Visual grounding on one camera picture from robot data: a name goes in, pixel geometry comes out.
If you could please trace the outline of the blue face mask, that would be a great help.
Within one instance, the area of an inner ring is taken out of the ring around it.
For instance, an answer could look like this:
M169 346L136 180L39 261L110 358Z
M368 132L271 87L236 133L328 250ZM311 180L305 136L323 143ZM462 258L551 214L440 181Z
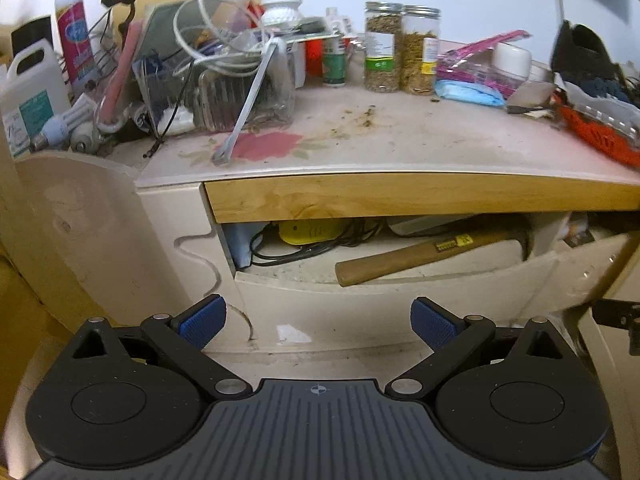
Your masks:
M439 79L435 84L435 93L441 99L465 102L490 107L504 107L506 100L502 94L484 84Z

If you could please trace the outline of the white jug with teal label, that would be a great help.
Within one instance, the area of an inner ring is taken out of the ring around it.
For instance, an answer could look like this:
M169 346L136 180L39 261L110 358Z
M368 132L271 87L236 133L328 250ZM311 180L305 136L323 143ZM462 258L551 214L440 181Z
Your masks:
M41 39L21 50L1 86L2 125L12 157L28 152L44 124L69 109L63 73L50 42Z

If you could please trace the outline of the yellow-label clear jar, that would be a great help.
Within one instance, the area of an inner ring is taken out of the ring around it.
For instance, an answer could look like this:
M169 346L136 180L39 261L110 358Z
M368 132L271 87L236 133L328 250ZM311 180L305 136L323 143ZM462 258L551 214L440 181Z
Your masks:
M440 11L428 6L404 6L400 86L428 96L434 91L439 56Z

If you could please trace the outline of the white wooden drawer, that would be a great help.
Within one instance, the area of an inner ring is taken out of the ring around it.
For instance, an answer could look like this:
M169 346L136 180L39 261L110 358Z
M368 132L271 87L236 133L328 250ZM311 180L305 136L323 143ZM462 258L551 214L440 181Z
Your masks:
M278 268L236 272L256 348L321 352L408 344L416 339L409 310L418 297L459 316L479 313L499 322L562 311L600 294L639 297L639 242L631 233L574 248L557 240L528 258L517 240L502 240L366 284L337 283L337 261L395 244L382 238Z

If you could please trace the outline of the pink white spray can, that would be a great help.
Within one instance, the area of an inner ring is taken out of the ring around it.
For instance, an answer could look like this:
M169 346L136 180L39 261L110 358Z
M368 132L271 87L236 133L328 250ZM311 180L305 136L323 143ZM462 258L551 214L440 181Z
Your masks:
M67 75L78 98L96 88L99 80L84 0L54 0L54 8Z

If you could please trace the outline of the grain-filled clear jar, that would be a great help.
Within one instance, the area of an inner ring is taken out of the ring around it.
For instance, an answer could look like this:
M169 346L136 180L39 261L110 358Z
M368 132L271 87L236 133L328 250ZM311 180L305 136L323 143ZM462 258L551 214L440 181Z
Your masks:
M402 5L367 1L364 17L364 86L395 92L401 69Z

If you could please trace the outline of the orange plastic basket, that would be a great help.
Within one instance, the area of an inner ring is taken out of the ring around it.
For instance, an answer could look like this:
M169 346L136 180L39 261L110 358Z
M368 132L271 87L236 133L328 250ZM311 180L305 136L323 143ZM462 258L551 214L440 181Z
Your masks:
M639 109L614 98L594 98L574 84L556 110L567 129L609 158L639 168Z

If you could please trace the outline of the black fabric item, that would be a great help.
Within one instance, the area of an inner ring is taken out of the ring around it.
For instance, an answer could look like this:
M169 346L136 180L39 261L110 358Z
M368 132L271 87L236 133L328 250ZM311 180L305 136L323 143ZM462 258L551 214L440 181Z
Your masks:
M564 21L556 36L550 67L592 98L631 103L601 38L590 28Z

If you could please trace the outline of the spiral fluorescent bulb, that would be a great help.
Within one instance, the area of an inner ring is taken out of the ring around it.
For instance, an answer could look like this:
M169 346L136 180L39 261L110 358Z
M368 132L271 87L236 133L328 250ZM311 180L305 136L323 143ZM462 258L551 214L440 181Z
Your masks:
M77 127L92 119L95 112L96 103L82 96L69 110L53 115L46 121L30 141L29 151L35 153L46 148L59 148Z

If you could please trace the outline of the clear plastic container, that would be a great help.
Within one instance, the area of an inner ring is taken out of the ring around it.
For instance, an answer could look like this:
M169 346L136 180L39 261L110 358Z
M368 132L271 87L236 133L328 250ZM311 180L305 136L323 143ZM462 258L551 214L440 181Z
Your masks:
M213 133L230 132L255 74L262 50L259 29L253 29L254 38L248 36L246 15L232 18L239 9L230 2L205 0L205 7L214 24L229 34L229 40L246 40L239 46L257 47L251 59L244 53L233 51L210 34L202 21L198 2L160 4L146 12L141 39L132 62L142 101L148 113L152 136L180 136L196 130ZM223 55L224 62L248 67L223 69L227 75L214 70L213 63L196 64L196 60L180 46L174 31L174 17L183 42L203 56ZM288 124L295 103L294 63L291 55L278 48L268 65L255 105L244 128L258 129L277 124Z

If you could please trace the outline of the yellow plastic device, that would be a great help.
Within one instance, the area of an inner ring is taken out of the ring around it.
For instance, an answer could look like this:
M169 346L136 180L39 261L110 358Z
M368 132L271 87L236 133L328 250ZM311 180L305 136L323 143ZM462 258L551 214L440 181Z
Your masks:
M278 223L278 234L286 244L306 246L335 240L348 225L349 221L346 219L281 221Z

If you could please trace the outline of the white cream jar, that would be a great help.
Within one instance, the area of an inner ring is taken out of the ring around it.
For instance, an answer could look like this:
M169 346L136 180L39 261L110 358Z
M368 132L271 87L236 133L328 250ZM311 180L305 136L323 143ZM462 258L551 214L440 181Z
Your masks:
M492 50L491 66L500 74L526 80L532 67L532 54L529 50L500 42Z

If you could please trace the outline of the green label bottle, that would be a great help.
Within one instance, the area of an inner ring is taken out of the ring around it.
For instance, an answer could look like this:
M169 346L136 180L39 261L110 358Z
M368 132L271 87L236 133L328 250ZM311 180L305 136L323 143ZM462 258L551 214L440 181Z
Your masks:
M326 9L326 26L332 32L330 38L322 40L322 78L329 87L346 84L345 26L337 8Z

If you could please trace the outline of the pink clear plastic package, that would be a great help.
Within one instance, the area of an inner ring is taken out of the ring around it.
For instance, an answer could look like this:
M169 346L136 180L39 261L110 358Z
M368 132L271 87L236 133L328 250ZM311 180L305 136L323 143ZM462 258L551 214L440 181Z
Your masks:
M526 30L515 29L442 52L437 60L436 79L482 84L508 98L527 80L530 64L526 65L524 75L519 75L495 68L492 55L499 44L510 44L529 37L530 33Z

